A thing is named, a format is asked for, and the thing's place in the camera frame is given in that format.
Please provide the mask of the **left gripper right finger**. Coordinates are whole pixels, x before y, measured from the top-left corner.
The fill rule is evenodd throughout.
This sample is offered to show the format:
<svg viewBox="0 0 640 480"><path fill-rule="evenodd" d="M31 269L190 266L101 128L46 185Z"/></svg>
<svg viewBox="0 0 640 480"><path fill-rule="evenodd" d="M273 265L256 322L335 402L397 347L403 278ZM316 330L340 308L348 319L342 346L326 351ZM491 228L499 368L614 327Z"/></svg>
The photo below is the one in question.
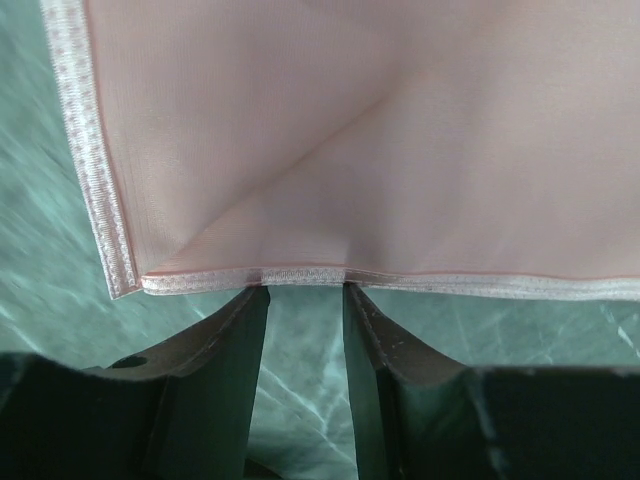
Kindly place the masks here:
<svg viewBox="0 0 640 480"><path fill-rule="evenodd" d="M360 478L638 477L637 369L467 366L342 294Z"/></svg>

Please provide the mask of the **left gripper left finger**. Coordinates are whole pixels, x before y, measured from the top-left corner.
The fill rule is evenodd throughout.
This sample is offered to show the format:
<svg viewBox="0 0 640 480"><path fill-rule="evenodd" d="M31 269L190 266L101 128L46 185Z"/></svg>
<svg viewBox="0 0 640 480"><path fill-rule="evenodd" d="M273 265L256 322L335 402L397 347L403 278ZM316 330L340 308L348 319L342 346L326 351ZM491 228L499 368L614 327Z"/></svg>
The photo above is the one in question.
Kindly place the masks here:
<svg viewBox="0 0 640 480"><path fill-rule="evenodd" d="M1 356L5 479L240 479L270 296L248 288L106 368Z"/></svg>

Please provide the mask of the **pink satin napkin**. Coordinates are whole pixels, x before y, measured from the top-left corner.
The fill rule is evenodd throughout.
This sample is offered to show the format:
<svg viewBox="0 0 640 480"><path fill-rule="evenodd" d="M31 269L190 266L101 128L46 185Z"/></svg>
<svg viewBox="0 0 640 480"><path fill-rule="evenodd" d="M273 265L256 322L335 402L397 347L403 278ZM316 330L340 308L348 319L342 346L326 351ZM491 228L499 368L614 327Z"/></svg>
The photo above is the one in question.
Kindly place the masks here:
<svg viewBox="0 0 640 480"><path fill-rule="evenodd" d="M635 1L45 1L112 297L639 297Z"/></svg>

